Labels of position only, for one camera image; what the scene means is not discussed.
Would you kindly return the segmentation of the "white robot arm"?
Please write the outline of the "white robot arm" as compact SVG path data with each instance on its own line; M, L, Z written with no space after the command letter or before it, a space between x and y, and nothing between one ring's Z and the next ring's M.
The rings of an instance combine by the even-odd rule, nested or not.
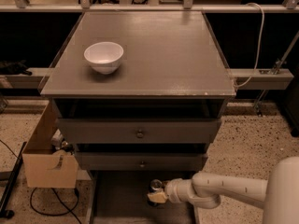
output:
M154 179L148 200L155 204L190 203L198 210L218 207L222 196L262 209L263 224L298 224L299 158L280 161L266 180L206 172L190 179Z

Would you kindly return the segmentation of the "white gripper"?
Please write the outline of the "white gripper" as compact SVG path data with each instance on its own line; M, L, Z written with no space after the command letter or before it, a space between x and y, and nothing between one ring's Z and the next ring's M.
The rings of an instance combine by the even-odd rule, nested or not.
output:
M152 203L192 203L194 189L190 179L173 179L162 181L166 185L163 191L150 192L147 194Z

